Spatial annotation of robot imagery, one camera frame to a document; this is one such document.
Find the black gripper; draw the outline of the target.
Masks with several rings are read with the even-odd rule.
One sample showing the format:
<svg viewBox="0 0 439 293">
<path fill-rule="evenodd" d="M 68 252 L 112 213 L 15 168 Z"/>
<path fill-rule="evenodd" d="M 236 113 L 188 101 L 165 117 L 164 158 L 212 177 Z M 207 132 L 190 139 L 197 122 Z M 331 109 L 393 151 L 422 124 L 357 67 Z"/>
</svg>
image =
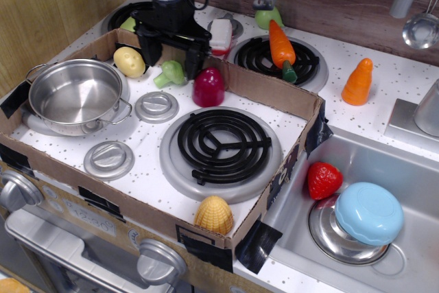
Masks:
<svg viewBox="0 0 439 293">
<path fill-rule="evenodd" d="M 162 56 L 163 45 L 185 51 L 185 73 L 194 80 L 204 59 L 211 51 L 211 33 L 196 23 L 194 14 L 199 8 L 195 0 L 151 0 L 151 10 L 137 10 L 135 34 L 138 36 L 142 57 L 154 66 Z"/>
</svg>

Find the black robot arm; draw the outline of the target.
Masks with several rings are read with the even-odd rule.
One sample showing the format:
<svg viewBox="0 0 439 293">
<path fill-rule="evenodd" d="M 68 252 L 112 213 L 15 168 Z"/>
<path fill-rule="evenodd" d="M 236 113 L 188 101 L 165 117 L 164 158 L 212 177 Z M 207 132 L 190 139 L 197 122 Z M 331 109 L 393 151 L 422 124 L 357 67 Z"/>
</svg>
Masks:
<svg viewBox="0 0 439 293">
<path fill-rule="evenodd" d="M 194 14 L 195 0 L 151 0 L 145 9 L 131 13 L 148 65 L 155 65 L 163 45 L 169 45 L 185 52 L 185 75 L 188 80 L 196 78 L 211 52 L 211 33 L 195 21 Z"/>
</svg>

